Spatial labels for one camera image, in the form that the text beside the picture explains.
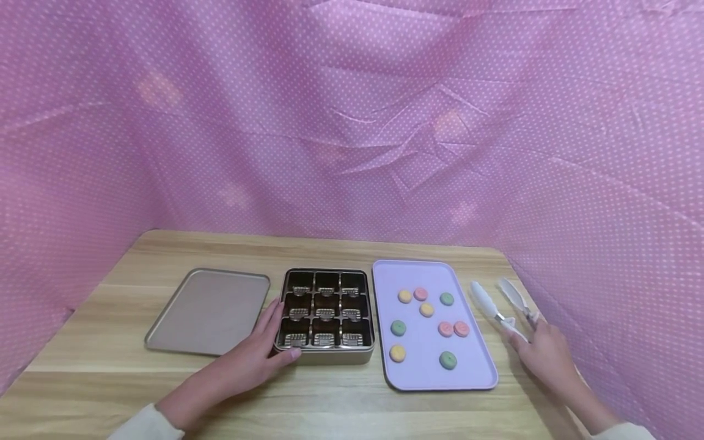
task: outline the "lavender tray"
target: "lavender tray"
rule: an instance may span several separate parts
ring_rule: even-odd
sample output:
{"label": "lavender tray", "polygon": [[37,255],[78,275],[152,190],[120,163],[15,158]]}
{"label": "lavender tray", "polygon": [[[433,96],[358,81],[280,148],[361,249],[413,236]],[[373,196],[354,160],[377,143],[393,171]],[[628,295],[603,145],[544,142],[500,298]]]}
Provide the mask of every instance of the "lavender tray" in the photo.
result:
{"label": "lavender tray", "polygon": [[[376,292],[379,335],[386,379],[400,391],[451,391],[492,389],[498,384],[498,372],[479,332],[474,315],[460,288],[455,271],[445,263],[431,261],[379,260],[372,267]],[[410,303],[398,299],[401,290],[411,293],[416,288],[427,290],[427,299]],[[448,292],[454,303],[445,306],[440,295]],[[430,318],[420,314],[420,306],[434,308]],[[403,336],[391,332],[394,320],[406,324]],[[444,337],[438,331],[440,322],[454,325],[463,321],[470,328],[466,337],[452,333]],[[406,350],[403,362],[394,362],[389,351],[394,345]],[[440,364],[440,355],[449,351],[457,365],[447,370]]]}

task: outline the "white tongs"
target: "white tongs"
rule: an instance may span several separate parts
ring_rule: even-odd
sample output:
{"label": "white tongs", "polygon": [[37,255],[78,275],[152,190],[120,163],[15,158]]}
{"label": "white tongs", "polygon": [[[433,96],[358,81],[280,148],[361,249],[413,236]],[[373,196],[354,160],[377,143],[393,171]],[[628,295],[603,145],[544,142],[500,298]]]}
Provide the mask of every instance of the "white tongs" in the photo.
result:
{"label": "white tongs", "polygon": [[[526,319],[528,319],[528,323],[531,327],[533,327],[533,329],[535,329],[535,324],[539,314],[537,312],[533,313],[530,311],[528,308],[528,303],[526,303],[523,295],[521,295],[521,293],[506,278],[501,278],[498,281],[498,285],[501,288],[503,295],[514,305],[514,307],[523,312]],[[501,315],[498,312],[496,304],[494,304],[491,297],[480,283],[472,281],[472,293],[477,300],[477,304],[479,304],[479,307],[485,315],[498,321],[498,323],[508,331],[518,333],[526,342],[528,342],[528,338],[526,338],[526,336],[516,328],[516,319],[506,318]]]}
{"label": "white tongs", "polygon": [[521,295],[518,289],[516,289],[513,283],[508,281],[508,279],[499,279],[498,286],[503,295],[513,304],[514,307],[523,313],[531,328],[535,330],[535,326],[538,323],[538,318],[540,317],[540,312],[531,312],[528,307],[528,303],[525,298],[523,298],[523,295]]}

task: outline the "white sleeve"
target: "white sleeve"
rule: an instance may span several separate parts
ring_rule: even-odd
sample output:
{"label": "white sleeve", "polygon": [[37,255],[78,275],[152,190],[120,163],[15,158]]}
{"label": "white sleeve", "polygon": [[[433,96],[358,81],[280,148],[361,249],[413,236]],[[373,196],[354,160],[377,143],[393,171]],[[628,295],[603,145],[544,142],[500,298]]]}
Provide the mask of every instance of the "white sleeve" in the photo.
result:
{"label": "white sleeve", "polygon": [[647,429],[632,423],[616,425],[591,438],[592,440],[655,440]]}
{"label": "white sleeve", "polygon": [[108,440],[181,440],[184,432],[169,423],[153,403],[113,432]]}

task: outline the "cookie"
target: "cookie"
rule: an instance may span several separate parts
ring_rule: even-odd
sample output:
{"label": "cookie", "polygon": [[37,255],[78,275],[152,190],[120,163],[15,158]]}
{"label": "cookie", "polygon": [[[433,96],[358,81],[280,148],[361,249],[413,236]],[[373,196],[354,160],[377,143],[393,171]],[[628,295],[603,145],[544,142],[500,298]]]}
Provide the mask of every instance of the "cookie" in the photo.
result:
{"label": "cookie", "polygon": [[455,303],[455,297],[452,296],[449,292],[444,292],[442,295],[440,295],[440,302],[443,303],[445,306],[452,306]]}
{"label": "cookie", "polygon": [[440,365],[445,370],[452,370],[457,366],[457,358],[449,351],[443,351],[440,354]]}
{"label": "cookie", "polygon": [[415,299],[417,299],[418,301],[425,301],[426,299],[428,299],[428,291],[425,290],[425,289],[423,289],[422,287],[418,287],[418,288],[413,292],[413,296],[414,296]]}
{"label": "cookie", "polygon": [[406,332],[406,324],[403,321],[395,320],[391,323],[391,333],[395,336],[403,336]]}
{"label": "cookie", "polygon": [[470,333],[470,326],[463,321],[455,322],[455,334],[459,337],[465,338]]}
{"label": "cookie", "polygon": [[426,318],[430,318],[435,313],[435,309],[428,303],[423,303],[420,305],[420,314]]}
{"label": "cookie", "polygon": [[404,304],[410,303],[410,300],[413,299],[413,296],[411,296],[410,292],[408,290],[402,290],[398,293],[398,300]]}
{"label": "cookie", "polygon": [[389,357],[392,361],[401,363],[406,359],[406,350],[400,345],[395,345],[389,350]]}
{"label": "cookie", "polygon": [[446,338],[452,336],[452,324],[447,321],[440,322],[438,325],[438,332]]}

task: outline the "wood grain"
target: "wood grain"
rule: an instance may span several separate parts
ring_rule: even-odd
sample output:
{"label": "wood grain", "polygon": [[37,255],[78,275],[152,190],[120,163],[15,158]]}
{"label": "wood grain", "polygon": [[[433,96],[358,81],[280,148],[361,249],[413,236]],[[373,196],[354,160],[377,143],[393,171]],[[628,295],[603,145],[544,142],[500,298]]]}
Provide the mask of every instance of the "wood grain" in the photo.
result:
{"label": "wood grain", "polygon": [[[104,439],[206,365],[210,358],[150,352],[143,343],[192,268],[266,274],[271,300],[289,268],[356,268],[370,274],[382,258],[442,260],[465,289],[474,279],[481,282],[509,314],[496,280],[508,277],[525,292],[509,262],[493,249],[147,232],[0,399],[2,438]],[[492,322],[473,304],[472,309],[499,371],[493,391],[398,393],[384,381],[377,346],[366,365],[291,367],[215,408],[187,438],[583,438],[569,412],[526,375]]]}

